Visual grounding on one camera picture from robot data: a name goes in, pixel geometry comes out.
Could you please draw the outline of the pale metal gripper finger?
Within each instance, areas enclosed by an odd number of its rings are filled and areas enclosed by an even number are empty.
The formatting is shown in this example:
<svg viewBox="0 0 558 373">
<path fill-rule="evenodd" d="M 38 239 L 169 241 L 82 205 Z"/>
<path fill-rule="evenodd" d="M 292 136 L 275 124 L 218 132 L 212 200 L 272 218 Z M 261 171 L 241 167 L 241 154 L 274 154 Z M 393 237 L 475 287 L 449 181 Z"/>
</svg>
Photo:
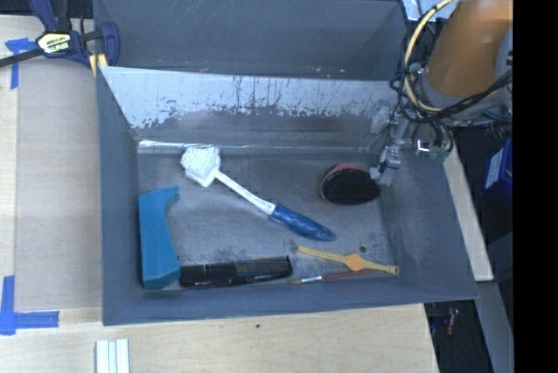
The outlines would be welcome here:
<svg viewBox="0 0 558 373">
<path fill-rule="evenodd" d="M 386 146 L 382 152 L 378 166 L 380 186 L 388 187 L 392 182 L 401 165 L 400 147 Z"/>
<path fill-rule="evenodd" d="M 382 176 L 382 173 L 384 171 L 384 163 L 385 163 L 385 160 L 386 160 L 386 152 L 387 152 L 387 150 L 384 149 L 378 155 L 377 163 L 375 165 L 371 166 L 370 169 L 369 169 L 369 175 L 374 180 L 379 180 Z"/>
</svg>

